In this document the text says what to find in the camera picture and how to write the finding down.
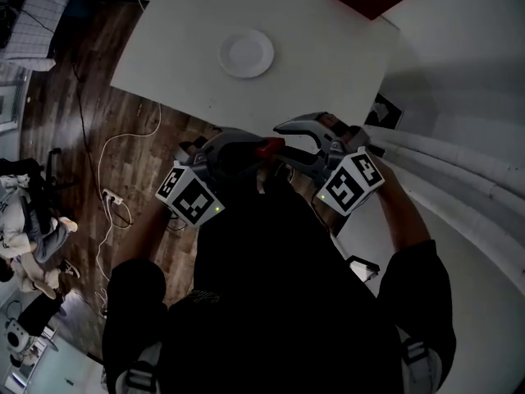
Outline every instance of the floor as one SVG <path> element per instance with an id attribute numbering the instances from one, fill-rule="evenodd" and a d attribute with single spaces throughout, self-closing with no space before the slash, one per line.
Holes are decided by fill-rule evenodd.
<path id="1" fill-rule="evenodd" d="M 67 316 L 53 318 L 52 324 L 59 327 L 59 334 L 73 346 L 102 358 L 105 320 L 98 314 L 103 301 L 95 291 L 101 291 L 106 281 L 95 257 L 109 223 L 97 198 L 84 150 L 72 61 L 81 82 L 81 103 L 95 173 L 106 140 L 124 132 L 143 134 L 154 130 L 158 108 L 152 101 L 109 85 L 141 15 L 139 5 L 115 1 L 94 1 L 93 5 L 94 17 L 89 23 L 75 33 L 71 29 L 64 33 L 67 39 L 57 49 L 57 65 L 50 72 L 35 72 L 32 76 L 30 102 L 26 104 L 22 126 L 21 158 L 35 158 L 45 164 L 50 149 L 62 148 L 62 155 L 53 165 L 54 175 L 59 182 L 77 180 L 75 186 L 61 193 L 61 198 L 65 209 L 78 222 L 79 230 L 69 238 L 58 257 L 65 256 L 77 264 L 81 278 L 63 277 L 63 286 L 69 291 L 63 305 Z M 121 195 L 136 218 L 172 163 L 176 142 L 194 140 L 207 134 L 211 127 L 197 118 L 162 107 L 162 125 L 153 137 L 124 137 L 107 146 L 100 166 L 102 186 Z M 312 196 L 314 189 L 305 176 L 296 174 L 294 186 L 305 198 Z M 118 213 L 126 217 L 124 209 Z M 340 226 L 337 218 L 323 217 L 331 226 Z M 122 220 L 115 220 L 125 226 Z M 171 223 L 174 229 L 180 225 L 176 221 Z M 102 246 L 100 259 L 106 274 L 111 272 L 112 253 L 127 232 L 114 229 Z M 197 231 L 188 227 L 181 231 L 167 230 L 157 253 L 156 263 L 167 280 L 168 305 L 184 297 L 191 288 L 196 236 Z"/>

